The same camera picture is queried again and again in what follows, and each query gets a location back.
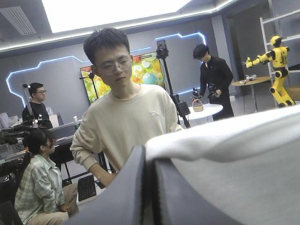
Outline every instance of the ear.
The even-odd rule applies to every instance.
[[[91,65],[91,70],[93,72],[93,74],[97,75],[97,76],[100,76],[100,73],[98,71],[98,68],[95,66],[95,65]]]
[[[43,146],[43,145],[41,145],[40,147],[39,147],[39,149],[41,150],[41,152],[43,152],[43,151],[45,151],[45,146]]]

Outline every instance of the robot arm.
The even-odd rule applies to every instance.
[[[247,61],[246,61],[246,67],[249,68],[249,67],[255,66],[261,62],[263,64],[266,64],[266,63],[272,61],[274,56],[275,56],[275,52],[270,51],[270,52],[265,53],[264,55],[258,55],[257,59],[254,61],[251,61],[250,57],[248,57]]]

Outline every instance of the yellow robot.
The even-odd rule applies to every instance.
[[[280,36],[272,37],[271,44],[274,46],[274,48],[262,56],[258,55],[258,58],[254,61],[251,61],[251,59],[248,57],[246,61],[246,67],[249,68],[259,63],[267,64],[268,62],[272,61],[275,70],[275,82],[270,88],[270,92],[278,102],[279,107],[284,107],[294,105],[295,101],[291,99],[290,95],[283,87],[285,79],[289,74],[289,71],[286,68],[287,53],[290,51],[290,49],[289,47],[280,46],[281,39],[282,38]]]

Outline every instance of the woman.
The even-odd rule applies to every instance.
[[[15,209],[25,225],[58,225],[78,212],[77,184],[62,188],[60,170],[49,158],[55,149],[50,131],[32,132],[28,149],[17,177]]]

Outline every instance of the black pants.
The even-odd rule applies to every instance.
[[[220,112],[212,115],[214,121],[222,120],[234,116],[233,109],[230,104],[229,95],[221,94],[220,97],[211,97],[210,103],[219,104],[223,106],[223,109]]]

